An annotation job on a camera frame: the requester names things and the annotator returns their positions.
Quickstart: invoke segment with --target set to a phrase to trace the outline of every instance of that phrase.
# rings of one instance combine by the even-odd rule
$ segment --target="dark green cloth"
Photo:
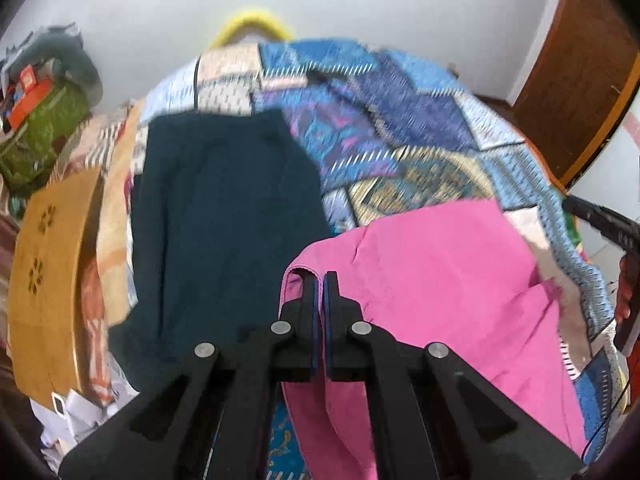
[[[276,320],[284,270],[331,236],[318,170],[280,111],[154,119],[131,224],[138,304],[109,346],[139,390],[198,343]]]

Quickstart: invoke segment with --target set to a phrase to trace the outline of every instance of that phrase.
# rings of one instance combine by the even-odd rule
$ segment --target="blue fabric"
[[[163,79],[145,98],[140,112],[140,125],[154,117],[193,110],[193,80],[196,60],[187,63],[169,77]]]
[[[411,80],[415,91],[425,94],[442,95],[465,91],[451,72],[441,66],[412,56],[402,50],[385,50],[387,54]]]
[[[546,237],[558,267],[580,286],[582,314],[590,341],[613,319],[600,271],[575,251],[566,228],[560,197],[554,193],[540,166],[523,144],[503,146],[476,155],[492,180],[503,209],[537,205]]]
[[[437,146],[452,152],[478,149],[453,97],[417,94],[385,54],[378,55],[378,65],[380,70],[354,77],[352,92],[344,96],[379,119],[383,139],[393,146]]]
[[[461,153],[438,148],[400,148],[399,178],[380,177],[353,184],[350,205],[360,224],[451,200],[492,198],[482,166]]]
[[[474,95],[457,94],[454,99],[481,150],[524,142],[509,121],[500,117]]]
[[[353,40],[305,40],[259,45],[265,77],[307,70],[354,75],[375,69],[376,59]]]
[[[343,188],[327,193],[322,198],[322,206],[334,236],[357,227],[347,192]]]
[[[584,435],[589,440],[609,415],[612,399],[611,365],[604,348],[589,362],[574,382],[575,393],[584,417]],[[605,423],[593,439],[584,462],[590,464],[605,444],[609,424]]]
[[[322,192],[372,176],[396,176],[398,162],[369,118],[326,87],[254,94],[254,110],[281,109],[291,135],[320,169]]]
[[[311,475],[306,470],[305,461],[300,453],[300,446],[296,432],[293,431],[289,412],[281,400],[276,403],[273,414],[269,450],[270,479],[311,480]]]

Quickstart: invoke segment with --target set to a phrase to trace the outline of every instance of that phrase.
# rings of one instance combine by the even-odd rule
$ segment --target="green bag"
[[[0,172],[12,195],[28,198],[46,184],[58,153],[88,113],[78,86],[54,84],[14,136],[0,145]]]

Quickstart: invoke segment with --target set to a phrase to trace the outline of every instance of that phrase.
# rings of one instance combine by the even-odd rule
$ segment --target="door frame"
[[[560,17],[562,16],[564,8],[566,7],[566,1],[567,0],[558,0],[558,6],[556,7],[556,12],[554,13],[554,18],[551,23],[551,27],[549,28],[549,32],[546,35],[545,43],[540,50],[538,59],[536,60],[536,63],[533,66],[529,77],[527,77],[526,83],[520,91],[520,95],[518,95],[518,99],[513,104],[514,113],[518,112],[518,108],[526,99],[530,83],[536,78],[543,63],[546,60],[546,57],[549,54],[549,51],[552,48],[552,43],[556,38],[556,34],[558,33],[558,29],[560,26]],[[628,106],[631,104],[631,101],[636,95],[636,90],[638,89],[639,83],[640,53],[638,53],[638,56],[636,57],[636,60],[629,72],[629,76],[625,82],[625,85],[620,91],[620,95],[618,96],[604,122],[600,125],[599,129],[594,134],[587,147],[582,150],[582,153],[575,159],[574,163],[569,167],[568,170],[564,172],[562,176],[559,177],[558,180],[563,186],[566,186],[569,182],[571,182],[576,177],[576,175],[578,175],[581,170],[593,160],[594,156],[597,155],[598,151],[600,150],[602,144],[606,142],[606,140],[615,132],[616,128],[622,121],[623,116],[628,109]]]

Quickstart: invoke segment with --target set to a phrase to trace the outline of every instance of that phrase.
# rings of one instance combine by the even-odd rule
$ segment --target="wooden door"
[[[566,184],[598,151],[633,97],[638,46],[609,0],[560,0],[515,123]]]

